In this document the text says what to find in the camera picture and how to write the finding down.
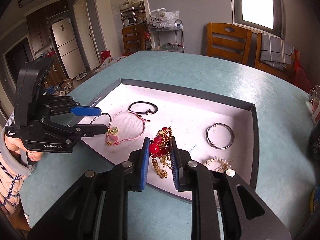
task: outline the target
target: gray plaid towel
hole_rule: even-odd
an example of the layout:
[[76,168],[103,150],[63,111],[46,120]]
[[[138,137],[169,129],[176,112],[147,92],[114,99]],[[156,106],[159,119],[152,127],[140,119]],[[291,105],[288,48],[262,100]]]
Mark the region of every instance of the gray plaid towel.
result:
[[279,37],[262,34],[261,57],[263,63],[283,70],[286,64],[291,64],[291,54],[294,52],[292,45]]

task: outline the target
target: white plastic bag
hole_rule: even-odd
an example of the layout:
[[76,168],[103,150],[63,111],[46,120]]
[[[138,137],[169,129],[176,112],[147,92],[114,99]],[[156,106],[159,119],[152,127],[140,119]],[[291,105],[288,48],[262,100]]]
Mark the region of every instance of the white plastic bag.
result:
[[174,27],[174,23],[179,19],[179,11],[167,12],[166,8],[157,9],[150,12],[150,22],[156,28]]

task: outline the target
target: human hand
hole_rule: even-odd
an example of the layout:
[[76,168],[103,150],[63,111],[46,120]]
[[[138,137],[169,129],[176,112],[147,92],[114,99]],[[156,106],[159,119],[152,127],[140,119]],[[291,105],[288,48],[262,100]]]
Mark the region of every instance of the human hand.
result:
[[43,155],[43,152],[34,152],[34,151],[29,151],[27,150],[21,141],[20,138],[12,138],[12,137],[7,137],[4,135],[4,141],[5,145],[11,152],[15,152],[16,154],[20,155],[20,149],[24,150],[28,153],[28,157],[32,162],[39,161],[41,160],[41,157]]

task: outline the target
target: wooden chair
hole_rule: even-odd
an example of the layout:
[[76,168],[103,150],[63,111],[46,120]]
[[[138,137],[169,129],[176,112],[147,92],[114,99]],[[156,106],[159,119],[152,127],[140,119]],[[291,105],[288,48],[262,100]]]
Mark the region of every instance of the wooden chair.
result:
[[128,56],[133,54],[130,49],[145,50],[143,25],[132,25],[122,29],[124,52]]
[[[218,56],[229,59],[231,61],[242,63],[244,65],[247,64],[252,31],[227,23],[208,23],[207,31],[207,56]],[[235,37],[238,38],[238,40],[243,39],[244,42],[234,41],[234,39],[232,40],[215,37],[212,36],[212,33],[218,33],[229,37]],[[226,47],[233,50],[234,52],[225,49],[220,49],[217,47]]]
[[291,59],[292,59],[291,64],[290,65],[288,64],[287,67],[284,68],[283,70],[279,70],[279,69],[276,69],[274,67],[271,67],[267,64],[260,62],[261,41],[262,41],[262,34],[258,33],[257,34],[257,51],[256,51],[256,59],[255,59],[255,63],[254,63],[254,68],[257,68],[259,70],[262,70],[262,71],[267,72],[273,76],[276,76],[276,77],[281,78],[287,82],[292,83],[294,75],[295,75],[293,63],[294,63],[295,59],[299,58],[300,53],[297,53],[296,57],[295,57],[295,54],[292,54],[291,55]]

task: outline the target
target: wooden cabinet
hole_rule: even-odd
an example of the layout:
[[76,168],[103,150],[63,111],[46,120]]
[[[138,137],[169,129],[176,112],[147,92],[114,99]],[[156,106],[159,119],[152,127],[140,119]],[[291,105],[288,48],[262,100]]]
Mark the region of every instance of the wooden cabinet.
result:
[[27,24],[31,45],[35,53],[50,45],[50,34],[44,7],[29,14]]
[[57,54],[52,55],[52,57],[54,57],[54,62],[46,80],[46,83],[47,83],[46,87],[50,87],[50,86],[54,87],[66,79],[66,75],[62,70]]
[[45,7],[47,18],[68,10],[68,0],[60,0]]

